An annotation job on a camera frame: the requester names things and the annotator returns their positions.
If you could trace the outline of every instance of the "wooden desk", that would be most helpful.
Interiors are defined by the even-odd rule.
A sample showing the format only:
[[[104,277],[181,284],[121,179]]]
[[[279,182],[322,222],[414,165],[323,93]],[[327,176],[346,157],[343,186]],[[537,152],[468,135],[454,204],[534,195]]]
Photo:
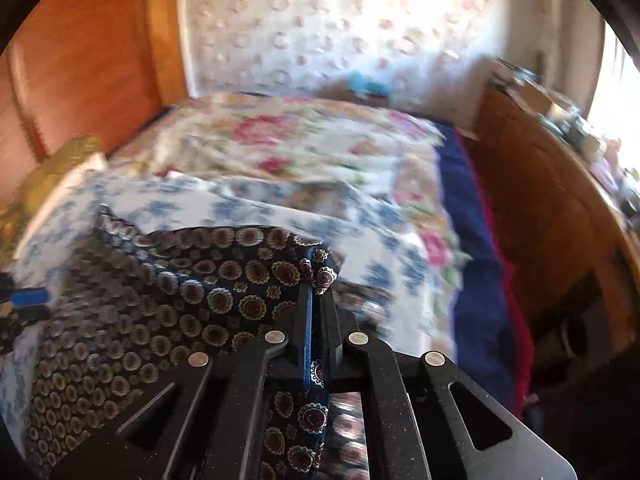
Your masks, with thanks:
[[[640,244],[582,159],[508,95],[482,101],[471,157],[534,336],[601,297],[615,351],[636,340]]]

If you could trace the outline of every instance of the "triangular cutout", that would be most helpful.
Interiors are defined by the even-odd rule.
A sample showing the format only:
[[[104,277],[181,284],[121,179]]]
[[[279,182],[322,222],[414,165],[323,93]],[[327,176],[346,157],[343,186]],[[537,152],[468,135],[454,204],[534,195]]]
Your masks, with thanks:
[[[456,401],[471,442],[478,451],[509,440],[513,431],[461,383],[451,383],[449,391]]]
[[[181,390],[176,383],[168,384],[118,428],[118,435],[134,446],[145,450],[155,449],[174,412]]]

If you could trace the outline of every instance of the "round metal rivet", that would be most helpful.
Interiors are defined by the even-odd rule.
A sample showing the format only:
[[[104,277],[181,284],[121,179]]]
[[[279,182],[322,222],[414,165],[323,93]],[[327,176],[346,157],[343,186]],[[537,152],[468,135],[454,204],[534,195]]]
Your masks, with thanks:
[[[444,355],[440,352],[429,352],[424,356],[424,360],[431,366],[442,366],[444,364]]]
[[[351,332],[349,342],[354,345],[366,345],[369,342],[369,336],[364,332]]]
[[[271,332],[267,332],[264,338],[266,339],[267,343],[275,345],[284,341],[284,334],[280,330],[271,330]]]
[[[204,352],[194,352],[189,356],[189,364],[193,367],[204,366],[209,362],[209,356]]]

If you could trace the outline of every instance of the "window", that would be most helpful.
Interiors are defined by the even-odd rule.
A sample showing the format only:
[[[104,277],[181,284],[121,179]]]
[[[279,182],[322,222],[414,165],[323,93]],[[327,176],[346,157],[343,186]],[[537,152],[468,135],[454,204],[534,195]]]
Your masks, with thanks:
[[[620,165],[640,170],[640,73],[609,25],[588,121],[604,137],[622,139]]]

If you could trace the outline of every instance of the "wooden headboard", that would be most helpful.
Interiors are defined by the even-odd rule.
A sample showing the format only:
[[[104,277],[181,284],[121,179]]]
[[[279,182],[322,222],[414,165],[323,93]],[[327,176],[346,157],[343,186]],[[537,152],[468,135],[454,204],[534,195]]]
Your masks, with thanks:
[[[112,152],[185,97],[175,0],[41,0],[0,56],[0,209],[69,139]]]

